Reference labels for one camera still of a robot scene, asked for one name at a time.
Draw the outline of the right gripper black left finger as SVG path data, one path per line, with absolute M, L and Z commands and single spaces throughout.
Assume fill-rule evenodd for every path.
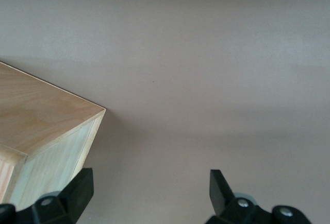
M 83 168 L 60 192 L 47 193 L 17 211 L 1 204 L 1 223 L 77 223 L 93 196 L 93 170 Z

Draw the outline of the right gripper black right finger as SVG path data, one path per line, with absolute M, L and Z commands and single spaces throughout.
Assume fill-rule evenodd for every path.
M 292 206 L 277 205 L 267 212 L 246 196 L 235 196 L 220 170 L 210 171 L 209 197 L 215 215 L 207 223 L 311 223 Z

